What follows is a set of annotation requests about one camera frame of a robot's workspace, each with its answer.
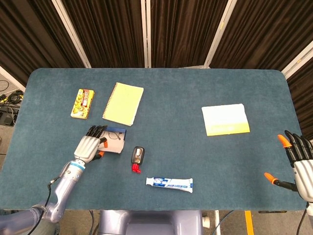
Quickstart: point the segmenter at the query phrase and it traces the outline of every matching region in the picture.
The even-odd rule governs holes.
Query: toothpaste tube
[[[192,178],[191,179],[167,179],[167,178],[148,178],[146,180],[146,185],[151,185],[154,187],[161,187],[161,188],[173,188],[179,189],[183,191],[187,191],[192,193]]]

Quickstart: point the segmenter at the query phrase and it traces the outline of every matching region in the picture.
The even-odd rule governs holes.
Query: table
[[[144,88],[131,127],[102,119],[116,82]],[[79,88],[95,97],[87,120],[70,117]],[[201,107],[242,103],[250,133],[207,137]],[[271,185],[270,172],[293,182],[277,134],[300,134],[287,83],[275,70],[38,69],[28,81],[0,173],[0,207],[27,209],[45,200],[46,185],[73,159],[92,125],[124,127],[120,155],[87,165],[68,209],[298,210],[297,193]],[[135,146],[142,173],[131,171]],[[146,186],[146,177],[193,178],[194,192]]]

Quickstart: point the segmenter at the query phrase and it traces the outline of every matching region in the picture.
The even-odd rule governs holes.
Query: yellow notebook
[[[202,107],[207,136],[250,132],[243,104]]]
[[[131,126],[134,123],[142,93],[142,87],[117,82],[102,118]]]

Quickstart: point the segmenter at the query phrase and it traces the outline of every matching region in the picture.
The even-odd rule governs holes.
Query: dark brown curtain
[[[63,0],[93,68],[144,67],[140,0]]]
[[[0,65],[23,85],[40,67],[84,67],[50,0],[1,0],[0,15]]]
[[[282,70],[312,40],[312,0],[238,0],[210,67]]]
[[[287,82],[302,134],[313,140],[313,58]]]
[[[152,67],[203,65],[227,0],[151,0]]]

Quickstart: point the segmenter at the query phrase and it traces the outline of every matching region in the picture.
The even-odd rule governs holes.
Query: yellow snack box
[[[93,90],[79,89],[70,116],[73,118],[87,119],[93,96]]]

